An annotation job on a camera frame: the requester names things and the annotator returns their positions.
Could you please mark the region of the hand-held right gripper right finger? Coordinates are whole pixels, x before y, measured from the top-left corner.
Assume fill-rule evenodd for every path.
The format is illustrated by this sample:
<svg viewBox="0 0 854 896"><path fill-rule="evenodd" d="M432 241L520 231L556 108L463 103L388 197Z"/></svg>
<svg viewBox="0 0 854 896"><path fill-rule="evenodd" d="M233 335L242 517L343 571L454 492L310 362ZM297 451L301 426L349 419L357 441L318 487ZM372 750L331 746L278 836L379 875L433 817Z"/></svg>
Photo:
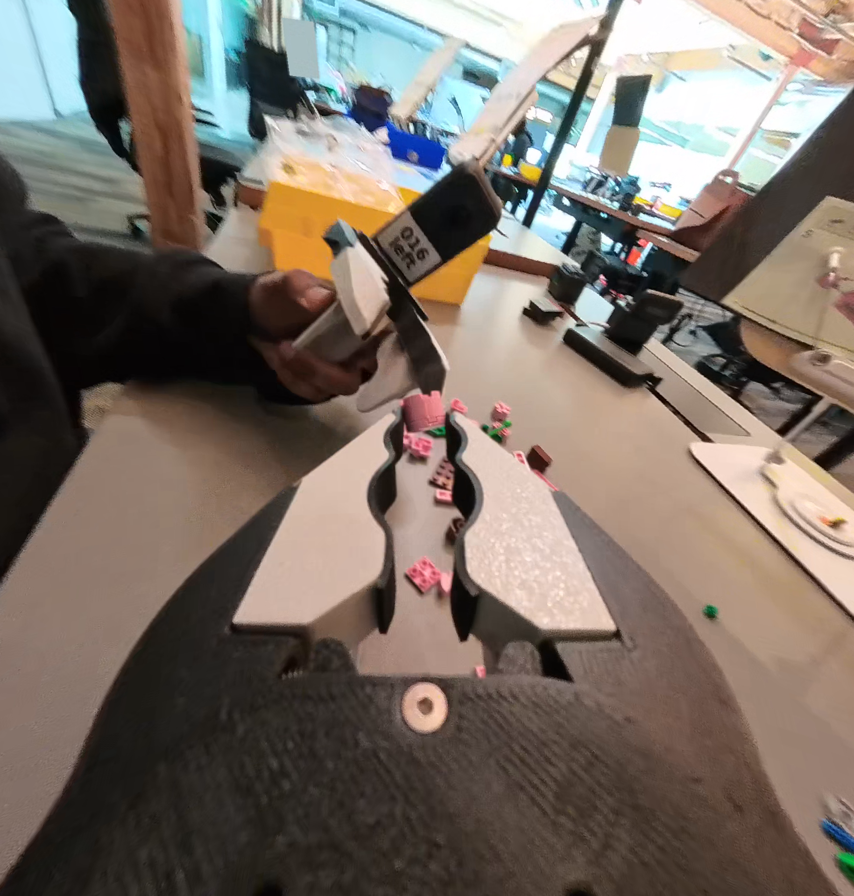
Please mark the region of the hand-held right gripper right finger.
<svg viewBox="0 0 854 896"><path fill-rule="evenodd" d="M564 495L458 412L445 420L454 470L450 608L461 642L611 641L619 634L560 501Z"/></svg>

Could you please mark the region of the instruction booklet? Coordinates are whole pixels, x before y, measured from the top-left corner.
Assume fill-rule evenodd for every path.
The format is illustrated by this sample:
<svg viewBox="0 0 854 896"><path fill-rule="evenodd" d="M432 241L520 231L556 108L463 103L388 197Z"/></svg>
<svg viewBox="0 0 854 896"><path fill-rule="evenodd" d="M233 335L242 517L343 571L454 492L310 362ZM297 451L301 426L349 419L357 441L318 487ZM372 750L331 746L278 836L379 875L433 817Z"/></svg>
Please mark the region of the instruction booklet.
<svg viewBox="0 0 854 896"><path fill-rule="evenodd" d="M825 197L723 303L784 337L854 363L854 203Z"/></svg>

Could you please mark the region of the clear plastic bags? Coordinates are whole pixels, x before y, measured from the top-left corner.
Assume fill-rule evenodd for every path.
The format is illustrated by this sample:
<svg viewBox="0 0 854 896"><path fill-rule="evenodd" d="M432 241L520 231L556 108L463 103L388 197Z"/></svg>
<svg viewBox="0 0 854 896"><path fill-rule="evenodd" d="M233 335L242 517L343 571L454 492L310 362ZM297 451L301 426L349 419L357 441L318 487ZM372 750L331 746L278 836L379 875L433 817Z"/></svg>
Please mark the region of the clear plastic bags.
<svg viewBox="0 0 854 896"><path fill-rule="evenodd" d="M264 185L278 184L385 210L402 207L388 147L342 116L266 116L256 157Z"/></svg>

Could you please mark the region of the black device with green mark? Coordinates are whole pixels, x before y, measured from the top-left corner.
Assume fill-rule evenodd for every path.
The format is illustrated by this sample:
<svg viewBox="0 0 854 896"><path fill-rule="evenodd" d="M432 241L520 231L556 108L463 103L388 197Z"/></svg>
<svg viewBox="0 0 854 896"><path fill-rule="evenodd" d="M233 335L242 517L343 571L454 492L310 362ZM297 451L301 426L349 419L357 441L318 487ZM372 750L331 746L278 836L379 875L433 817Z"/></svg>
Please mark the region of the black device with green mark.
<svg viewBox="0 0 854 896"><path fill-rule="evenodd" d="M567 262L556 267L549 278L547 292L559 305L573 307L587 285L588 279L581 267Z"/></svg>

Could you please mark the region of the person's left forearm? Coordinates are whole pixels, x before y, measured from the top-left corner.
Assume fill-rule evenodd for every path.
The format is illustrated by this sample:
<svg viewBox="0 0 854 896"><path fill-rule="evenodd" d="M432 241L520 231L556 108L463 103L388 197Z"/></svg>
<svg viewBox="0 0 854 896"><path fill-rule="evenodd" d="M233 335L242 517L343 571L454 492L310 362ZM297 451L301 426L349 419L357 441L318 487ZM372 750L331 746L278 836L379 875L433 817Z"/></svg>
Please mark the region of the person's left forearm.
<svg viewBox="0 0 854 896"><path fill-rule="evenodd" d="M24 210L10 261L62 387L132 380L258 385L251 275L197 252L141 252L78 239L53 216Z"/></svg>

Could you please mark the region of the pink round brick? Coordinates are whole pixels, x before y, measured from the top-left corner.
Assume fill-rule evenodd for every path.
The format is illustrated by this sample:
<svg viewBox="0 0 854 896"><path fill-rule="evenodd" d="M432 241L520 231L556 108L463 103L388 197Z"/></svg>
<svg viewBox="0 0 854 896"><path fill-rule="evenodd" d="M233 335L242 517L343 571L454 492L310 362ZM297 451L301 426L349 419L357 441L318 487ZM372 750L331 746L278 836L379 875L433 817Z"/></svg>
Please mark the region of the pink round brick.
<svg viewBox="0 0 854 896"><path fill-rule="evenodd" d="M445 406L440 391L412 393L401 402L402 418L407 431L420 433L443 426Z"/></svg>

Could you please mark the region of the white board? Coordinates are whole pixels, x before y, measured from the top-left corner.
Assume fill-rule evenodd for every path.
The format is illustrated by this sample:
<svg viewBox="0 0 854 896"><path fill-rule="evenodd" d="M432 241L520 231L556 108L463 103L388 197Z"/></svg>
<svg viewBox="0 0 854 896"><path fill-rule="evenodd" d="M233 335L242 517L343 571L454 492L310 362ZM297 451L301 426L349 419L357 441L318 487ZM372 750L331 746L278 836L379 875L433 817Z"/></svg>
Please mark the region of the white board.
<svg viewBox="0 0 854 896"><path fill-rule="evenodd" d="M701 443L690 454L786 554L854 619L854 509L784 453L788 437L771 449ZM841 516L832 531L820 516Z"/></svg>

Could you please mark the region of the blue storage bin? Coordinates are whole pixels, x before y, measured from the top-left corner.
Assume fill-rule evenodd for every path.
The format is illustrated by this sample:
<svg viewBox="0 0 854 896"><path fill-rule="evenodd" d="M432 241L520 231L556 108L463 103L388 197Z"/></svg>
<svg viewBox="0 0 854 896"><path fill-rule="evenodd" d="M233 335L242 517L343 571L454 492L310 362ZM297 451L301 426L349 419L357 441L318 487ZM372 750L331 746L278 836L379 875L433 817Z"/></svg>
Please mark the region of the blue storage bin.
<svg viewBox="0 0 854 896"><path fill-rule="evenodd" d="M442 168L445 162L446 148L440 142L416 133L409 133L398 128L391 121L387 122L386 128L388 147L394 159L430 171L438 171Z"/></svg>

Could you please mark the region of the long black bar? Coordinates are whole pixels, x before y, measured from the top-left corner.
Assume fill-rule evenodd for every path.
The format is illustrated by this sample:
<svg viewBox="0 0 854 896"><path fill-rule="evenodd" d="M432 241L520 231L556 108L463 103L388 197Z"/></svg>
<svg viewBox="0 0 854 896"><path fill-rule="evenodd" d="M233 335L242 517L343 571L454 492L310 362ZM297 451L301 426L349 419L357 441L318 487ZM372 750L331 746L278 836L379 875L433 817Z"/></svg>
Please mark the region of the long black bar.
<svg viewBox="0 0 854 896"><path fill-rule="evenodd" d="M625 388L654 390L663 380L637 356L588 325L576 324L565 330L563 344Z"/></svg>

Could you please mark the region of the large cardboard panel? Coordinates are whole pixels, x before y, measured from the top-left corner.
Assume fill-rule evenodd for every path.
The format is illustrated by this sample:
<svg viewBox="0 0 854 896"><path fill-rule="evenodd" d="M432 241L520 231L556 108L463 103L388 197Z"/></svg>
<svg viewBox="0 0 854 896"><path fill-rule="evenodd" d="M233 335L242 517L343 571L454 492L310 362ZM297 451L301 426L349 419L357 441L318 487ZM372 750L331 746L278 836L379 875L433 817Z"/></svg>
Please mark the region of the large cardboard panel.
<svg viewBox="0 0 854 896"><path fill-rule="evenodd" d="M535 104L538 82L600 33L601 14L551 29L491 91L472 126L447 151L449 166L473 161L486 165Z"/></svg>

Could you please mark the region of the heap of mixed tiny pieces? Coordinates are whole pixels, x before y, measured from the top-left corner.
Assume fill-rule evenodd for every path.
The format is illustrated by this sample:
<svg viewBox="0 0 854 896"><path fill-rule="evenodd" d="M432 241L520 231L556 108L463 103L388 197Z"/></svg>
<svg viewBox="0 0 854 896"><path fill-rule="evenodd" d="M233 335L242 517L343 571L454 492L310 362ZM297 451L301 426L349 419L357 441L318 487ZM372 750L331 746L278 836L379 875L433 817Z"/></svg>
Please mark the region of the heap of mixed tiny pieces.
<svg viewBox="0 0 854 896"><path fill-rule="evenodd" d="M854 889L854 805L835 794L822 796L819 827L832 847L832 863Z"/></svg>

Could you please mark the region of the black metal pole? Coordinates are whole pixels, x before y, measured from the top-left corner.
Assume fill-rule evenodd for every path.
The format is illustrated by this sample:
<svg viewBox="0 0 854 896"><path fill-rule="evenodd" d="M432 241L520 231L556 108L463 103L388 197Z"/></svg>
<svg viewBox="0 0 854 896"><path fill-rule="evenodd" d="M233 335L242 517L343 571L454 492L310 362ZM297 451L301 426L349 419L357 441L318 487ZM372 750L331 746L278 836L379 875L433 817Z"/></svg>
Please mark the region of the black metal pole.
<svg viewBox="0 0 854 896"><path fill-rule="evenodd" d="M561 152L563 151L563 147L567 143L567 140L572 132L580 106L582 105L582 102L586 97L589 84L591 83L592 78L595 74L600 57L603 51L606 49L612 30L614 29L616 19L620 14L623 4L623 1L608 2L604 15L600 20L598 30L596 31L595 35L592 37L588 45L586 59L579 73L576 85L572 90L570 100L567 104L564 115L561 118L558 130L555 133L554 141L552 143L547 159L545 159L545 163L543 164L538 181L533 187L531 201L523 216L522 225L526 229L532 228L534 218L538 213L543 198L551 186L551 180L554 175L555 167L558 163Z"/></svg>

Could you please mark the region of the yellow storage bin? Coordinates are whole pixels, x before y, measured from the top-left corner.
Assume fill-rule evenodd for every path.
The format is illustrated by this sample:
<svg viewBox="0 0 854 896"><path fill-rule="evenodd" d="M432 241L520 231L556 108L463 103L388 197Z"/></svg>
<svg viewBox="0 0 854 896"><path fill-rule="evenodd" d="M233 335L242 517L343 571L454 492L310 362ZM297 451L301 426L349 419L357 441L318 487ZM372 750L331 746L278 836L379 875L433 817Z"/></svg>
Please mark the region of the yellow storage bin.
<svg viewBox="0 0 854 896"><path fill-rule="evenodd" d="M417 194L402 188L388 207L352 203L330 196L272 182L264 197L258 223L260 244L272 256L274 269L285 272L305 270L316 277L331 280L332 251L323 239L324 232L341 219L367 235L375 233L402 208L403 199ZM466 298L474 277L486 262L490 236L458 255L412 289L414 297L459 307Z"/></svg>

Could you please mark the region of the person's left hand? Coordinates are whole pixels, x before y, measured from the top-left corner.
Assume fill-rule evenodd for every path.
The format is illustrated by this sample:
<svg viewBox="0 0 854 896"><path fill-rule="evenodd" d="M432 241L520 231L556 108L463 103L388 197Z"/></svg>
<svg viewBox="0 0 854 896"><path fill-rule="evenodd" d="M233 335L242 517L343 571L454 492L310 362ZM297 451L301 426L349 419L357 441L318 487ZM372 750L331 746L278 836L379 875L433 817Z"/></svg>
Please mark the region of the person's left hand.
<svg viewBox="0 0 854 896"><path fill-rule="evenodd" d="M249 291L250 342L283 387L309 403L353 396L377 369L377 350L385 338L367 343L347 360L332 363L293 342L331 307L332 285L294 270L257 277Z"/></svg>

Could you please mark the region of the pile of small toy bricks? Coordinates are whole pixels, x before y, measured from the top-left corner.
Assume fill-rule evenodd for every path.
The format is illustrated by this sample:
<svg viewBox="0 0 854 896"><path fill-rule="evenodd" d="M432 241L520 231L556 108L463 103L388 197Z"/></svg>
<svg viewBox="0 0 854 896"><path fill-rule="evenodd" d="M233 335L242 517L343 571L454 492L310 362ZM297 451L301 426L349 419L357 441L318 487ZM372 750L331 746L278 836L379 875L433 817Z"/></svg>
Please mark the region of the pile of small toy bricks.
<svg viewBox="0 0 854 896"><path fill-rule="evenodd" d="M488 423L482 424L481 430L494 442L505 445L511 430L511 408L504 401L496 402L490 412ZM433 442L435 438L445 436L445 425L420 433L412 433L402 427L402 453L408 455L415 462L426 462L431 458ZM513 451L512 457L524 467L527 465L526 454L522 451ZM545 474L530 469L545 486L553 492L558 489ZM453 491L438 490L430 485L433 490L434 503L438 506L450 507L453 505ZM451 593L453 573L450 569L438 566L427 555L418 558L406 571L405 578L416 588L419 593L425 595L435 589L439 597L448 597Z"/></svg>

